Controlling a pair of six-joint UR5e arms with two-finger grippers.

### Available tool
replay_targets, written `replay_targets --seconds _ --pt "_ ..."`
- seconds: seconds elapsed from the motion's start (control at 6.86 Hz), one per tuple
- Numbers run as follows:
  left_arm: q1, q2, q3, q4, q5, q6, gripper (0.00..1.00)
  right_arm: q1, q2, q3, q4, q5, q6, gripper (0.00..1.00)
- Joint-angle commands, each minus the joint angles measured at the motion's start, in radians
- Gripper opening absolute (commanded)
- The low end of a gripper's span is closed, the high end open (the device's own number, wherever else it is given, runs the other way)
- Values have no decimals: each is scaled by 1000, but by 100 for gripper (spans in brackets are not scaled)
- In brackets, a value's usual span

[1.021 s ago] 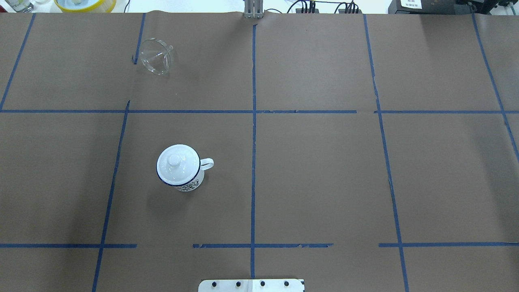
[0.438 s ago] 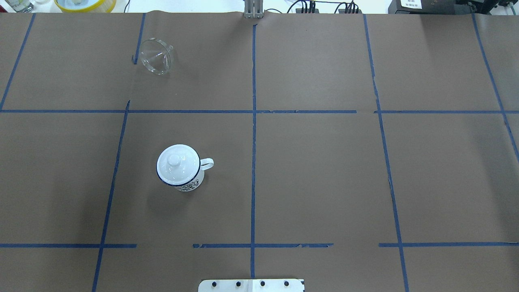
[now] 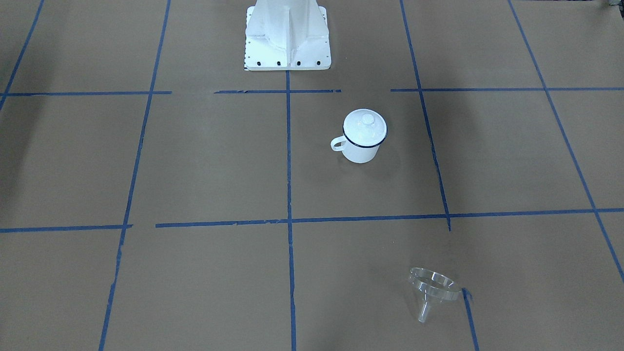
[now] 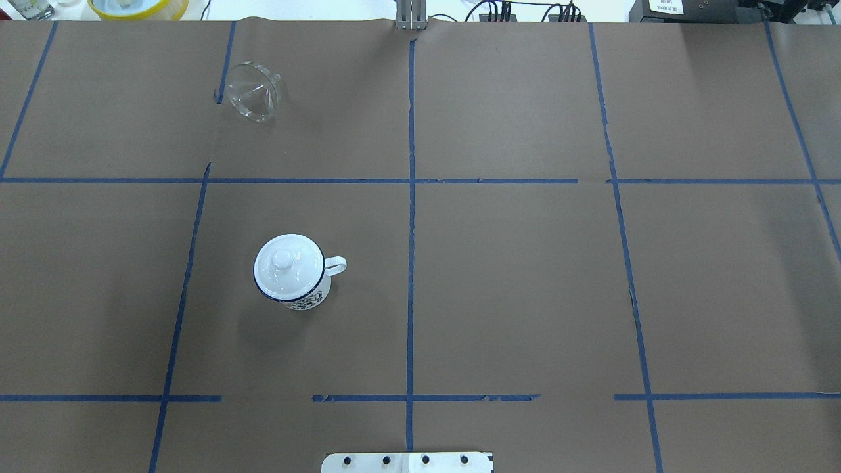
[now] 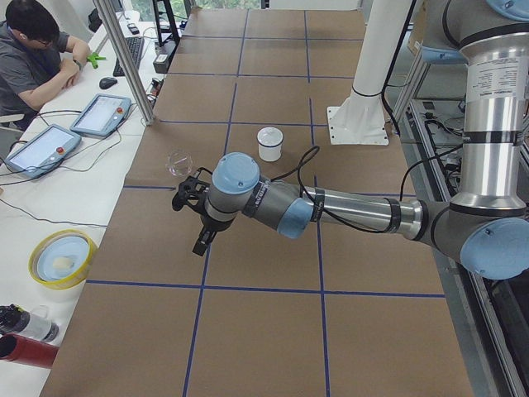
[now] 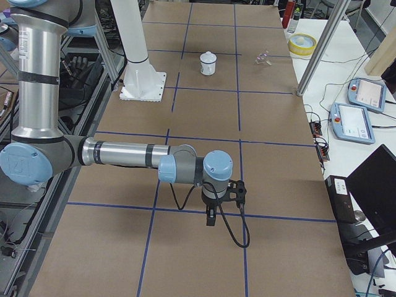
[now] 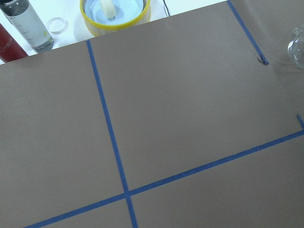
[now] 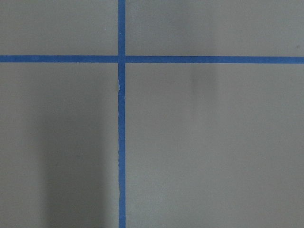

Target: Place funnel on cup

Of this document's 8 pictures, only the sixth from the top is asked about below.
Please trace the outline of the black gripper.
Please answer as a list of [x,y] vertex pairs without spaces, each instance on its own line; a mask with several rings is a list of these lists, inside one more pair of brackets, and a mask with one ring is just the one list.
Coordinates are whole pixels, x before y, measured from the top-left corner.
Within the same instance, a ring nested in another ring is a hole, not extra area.
[[206,225],[215,226],[218,201],[207,196],[203,196],[202,201],[206,205]]

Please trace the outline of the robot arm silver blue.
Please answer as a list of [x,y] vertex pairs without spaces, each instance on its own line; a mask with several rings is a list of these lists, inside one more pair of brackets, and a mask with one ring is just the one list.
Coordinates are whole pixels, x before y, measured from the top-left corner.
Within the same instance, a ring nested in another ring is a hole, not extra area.
[[1,150],[1,169],[25,186],[43,183],[75,166],[116,165],[158,170],[164,183],[202,189],[207,224],[231,200],[233,162],[224,151],[198,157],[189,145],[167,146],[95,140],[58,128],[61,37],[95,34],[93,1],[12,1],[19,27],[19,123]]

